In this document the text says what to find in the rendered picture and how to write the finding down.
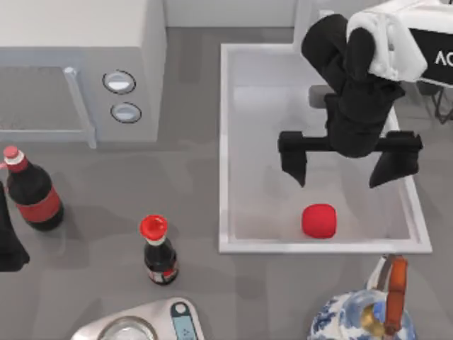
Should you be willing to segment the white sink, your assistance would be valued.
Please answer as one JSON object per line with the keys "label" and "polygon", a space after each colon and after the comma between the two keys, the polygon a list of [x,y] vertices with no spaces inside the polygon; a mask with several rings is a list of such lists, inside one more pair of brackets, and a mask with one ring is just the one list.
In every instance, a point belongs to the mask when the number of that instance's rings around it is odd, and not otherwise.
{"label": "white sink", "polygon": [[[326,114],[309,106],[309,87],[322,83],[284,43],[221,46],[219,249],[223,253],[429,254],[424,214],[412,177],[376,188],[376,159],[336,153],[308,156],[305,187],[280,167],[283,130],[325,134]],[[303,210],[336,209],[330,239],[306,236]]]}

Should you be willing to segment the pale grey rounded box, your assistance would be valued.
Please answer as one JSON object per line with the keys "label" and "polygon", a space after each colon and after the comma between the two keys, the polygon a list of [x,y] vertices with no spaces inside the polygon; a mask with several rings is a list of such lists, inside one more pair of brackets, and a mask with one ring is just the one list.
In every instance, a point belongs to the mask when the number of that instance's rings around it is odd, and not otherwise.
{"label": "pale grey rounded box", "polygon": [[336,93],[328,85],[313,85],[308,92],[309,106],[315,109],[326,108],[326,98],[335,96]]}

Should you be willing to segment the red rounded block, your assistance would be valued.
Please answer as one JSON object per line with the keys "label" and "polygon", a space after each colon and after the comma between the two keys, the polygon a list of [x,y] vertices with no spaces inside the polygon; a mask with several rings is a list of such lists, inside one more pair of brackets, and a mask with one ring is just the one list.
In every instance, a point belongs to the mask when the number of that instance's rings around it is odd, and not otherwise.
{"label": "red rounded block", "polygon": [[301,227],[308,237],[330,239],[337,229],[336,209],[326,203],[307,206],[302,212]]}

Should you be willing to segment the blue and white teapot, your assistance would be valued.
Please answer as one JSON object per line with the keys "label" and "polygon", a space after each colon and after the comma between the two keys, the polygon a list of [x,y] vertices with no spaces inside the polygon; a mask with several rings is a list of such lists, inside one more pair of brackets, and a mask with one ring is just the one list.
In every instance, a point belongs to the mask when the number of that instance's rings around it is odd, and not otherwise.
{"label": "blue and white teapot", "polygon": [[378,260],[361,290],[333,296],[316,314],[306,340],[418,340],[405,310],[408,262]]}

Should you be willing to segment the small dark sauce bottle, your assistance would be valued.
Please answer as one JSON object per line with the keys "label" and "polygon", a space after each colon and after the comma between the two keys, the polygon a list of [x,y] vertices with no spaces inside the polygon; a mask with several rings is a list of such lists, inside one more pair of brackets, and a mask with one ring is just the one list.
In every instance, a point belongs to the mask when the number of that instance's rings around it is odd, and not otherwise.
{"label": "small dark sauce bottle", "polygon": [[179,272],[176,250],[167,231],[167,220],[160,215],[148,215],[139,224],[139,233],[146,240],[144,264],[148,277],[157,285],[172,283]]}

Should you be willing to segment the small microwave knob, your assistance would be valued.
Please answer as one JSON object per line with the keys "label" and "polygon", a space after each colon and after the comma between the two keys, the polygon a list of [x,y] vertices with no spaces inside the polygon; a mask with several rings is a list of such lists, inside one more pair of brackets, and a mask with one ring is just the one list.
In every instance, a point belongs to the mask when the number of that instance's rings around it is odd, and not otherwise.
{"label": "small microwave knob", "polygon": [[142,117],[141,109],[133,103],[119,103],[110,108],[110,115],[119,123],[133,124]]}

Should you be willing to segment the large microwave knob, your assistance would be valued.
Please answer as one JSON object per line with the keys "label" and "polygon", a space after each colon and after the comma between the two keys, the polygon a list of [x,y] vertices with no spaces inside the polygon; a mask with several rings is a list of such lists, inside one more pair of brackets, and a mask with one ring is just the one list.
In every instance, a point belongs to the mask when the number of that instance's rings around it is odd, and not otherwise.
{"label": "large microwave knob", "polygon": [[135,78],[130,73],[122,70],[104,74],[102,83],[109,92],[117,95],[131,93],[137,85]]}

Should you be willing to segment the grey kitchen scale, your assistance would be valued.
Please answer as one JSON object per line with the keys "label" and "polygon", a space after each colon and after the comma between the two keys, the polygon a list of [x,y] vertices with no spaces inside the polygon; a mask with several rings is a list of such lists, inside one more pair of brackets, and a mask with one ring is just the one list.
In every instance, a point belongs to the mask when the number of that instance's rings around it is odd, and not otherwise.
{"label": "grey kitchen scale", "polygon": [[184,297],[171,297],[91,322],[71,340],[206,340],[197,310]]}

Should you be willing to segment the pale microwave oven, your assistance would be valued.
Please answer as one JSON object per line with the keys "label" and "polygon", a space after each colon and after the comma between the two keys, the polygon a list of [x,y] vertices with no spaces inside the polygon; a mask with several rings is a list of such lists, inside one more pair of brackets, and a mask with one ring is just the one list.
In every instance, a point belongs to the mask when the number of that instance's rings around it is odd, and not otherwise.
{"label": "pale microwave oven", "polygon": [[[0,0],[0,67],[73,67],[100,143],[155,142],[166,63],[162,0]],[[117,95],[102,83],[122,70],[137,85]],[[141,119],[122,124],[110,115],[133,103]]]}

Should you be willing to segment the dark cola bottle red label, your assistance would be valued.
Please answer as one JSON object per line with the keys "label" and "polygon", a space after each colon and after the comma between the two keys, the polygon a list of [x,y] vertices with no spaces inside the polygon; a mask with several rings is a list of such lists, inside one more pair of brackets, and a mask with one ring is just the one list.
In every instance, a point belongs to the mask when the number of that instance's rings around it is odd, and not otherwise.
{"label": "dark cola bottle red label", "polygon": [[2,166],[8,171],[6,189],[25,222],[40,232],[58,228],[64,205],[50,175],[14,145],[5,147],[3,156]]}

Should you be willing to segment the microwave oven door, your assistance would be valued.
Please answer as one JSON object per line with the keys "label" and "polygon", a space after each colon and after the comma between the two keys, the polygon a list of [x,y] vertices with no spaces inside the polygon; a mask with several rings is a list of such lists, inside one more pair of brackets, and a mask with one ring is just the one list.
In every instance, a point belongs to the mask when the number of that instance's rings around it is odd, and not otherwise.
{"label": "microwave oven door", "polygon": [[63,68],[0,67],[1,143],[87,143]]}

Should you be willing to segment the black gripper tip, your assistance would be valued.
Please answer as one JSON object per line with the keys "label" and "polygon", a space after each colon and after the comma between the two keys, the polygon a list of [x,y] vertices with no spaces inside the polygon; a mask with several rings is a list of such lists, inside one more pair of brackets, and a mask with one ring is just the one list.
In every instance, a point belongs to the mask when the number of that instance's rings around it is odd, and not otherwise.
{"label": "black gripper tip", "polygon": [[0,181],[0,273],[19,272],[29,262],[30,256],[13,228],[4,185]]}

